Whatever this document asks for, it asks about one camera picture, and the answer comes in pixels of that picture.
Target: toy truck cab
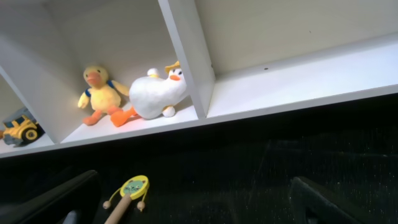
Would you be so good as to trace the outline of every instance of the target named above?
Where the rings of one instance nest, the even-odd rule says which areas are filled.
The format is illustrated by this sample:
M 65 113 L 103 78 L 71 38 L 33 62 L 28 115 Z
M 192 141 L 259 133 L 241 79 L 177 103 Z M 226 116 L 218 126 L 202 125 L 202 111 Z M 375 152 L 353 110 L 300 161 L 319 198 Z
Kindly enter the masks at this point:
M 4 142 L 8 145 L 28 144 L 39 137 L 38 124 L 27 108 L 16 111 L 3 121 Z

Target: yellow wheel hub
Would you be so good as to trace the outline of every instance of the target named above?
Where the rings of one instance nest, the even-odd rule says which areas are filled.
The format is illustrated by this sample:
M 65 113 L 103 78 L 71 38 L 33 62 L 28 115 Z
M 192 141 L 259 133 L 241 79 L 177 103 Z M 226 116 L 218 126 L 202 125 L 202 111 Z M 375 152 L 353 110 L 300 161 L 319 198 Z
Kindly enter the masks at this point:
M 37 131 L 36 130 L 29 130 L 26 132 L 25 137 L 28 140 L 35 140 L 37 138 Z

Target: yellow duck plush toy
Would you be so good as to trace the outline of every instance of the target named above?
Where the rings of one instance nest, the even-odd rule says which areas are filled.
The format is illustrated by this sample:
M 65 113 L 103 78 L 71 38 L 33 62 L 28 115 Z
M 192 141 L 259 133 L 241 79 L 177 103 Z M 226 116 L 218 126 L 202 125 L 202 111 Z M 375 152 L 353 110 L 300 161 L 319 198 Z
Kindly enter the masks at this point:
M 93 110 L 95 110 L 93 115 L 83 119 L 83 123 L 89 126 L 94 125 L 101 119 L 103 113 L 112 115 L 117 111 L 122 111 L 120 108 L 121 97 L 116 90 L 128 96 L 128 87 L 109 80 L 106 69 L 99 66 L 86 68 L 83 76 L 91 88 L 88 88 L 81 95 L 78 107 L 85 108 L 90 101 Z

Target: blue strap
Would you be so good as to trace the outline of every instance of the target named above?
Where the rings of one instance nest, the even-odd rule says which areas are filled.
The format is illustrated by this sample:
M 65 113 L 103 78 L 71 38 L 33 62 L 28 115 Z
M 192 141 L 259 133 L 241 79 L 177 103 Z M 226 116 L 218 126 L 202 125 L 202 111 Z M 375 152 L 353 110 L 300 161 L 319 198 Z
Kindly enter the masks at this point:
M 85 93 L 86 93 L 86 96 L 88 96 L 88 97 L 91 97 L 91 93 L 88 91 L 90 88 L 88 88 L 86 91 L 85 91 Z
M 112 80 L 106 81 L 106 84 L 108 84 L 108 86 L 110 86 L 112 89 L 114 89 L 114 85 L 112 83 Z

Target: black tire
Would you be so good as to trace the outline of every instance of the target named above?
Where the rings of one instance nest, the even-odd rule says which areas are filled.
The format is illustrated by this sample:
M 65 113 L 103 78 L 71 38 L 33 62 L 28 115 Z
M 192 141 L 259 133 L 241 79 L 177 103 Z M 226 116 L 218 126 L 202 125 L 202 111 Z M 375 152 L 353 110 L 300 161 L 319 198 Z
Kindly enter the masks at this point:
M 38 138 L 39 138 L 39 132 L 37 129 L 27 128 L 24 130 L 24 132 L 22 132 L 22 140 L 24 141 L 23 144 L 32 143 Z

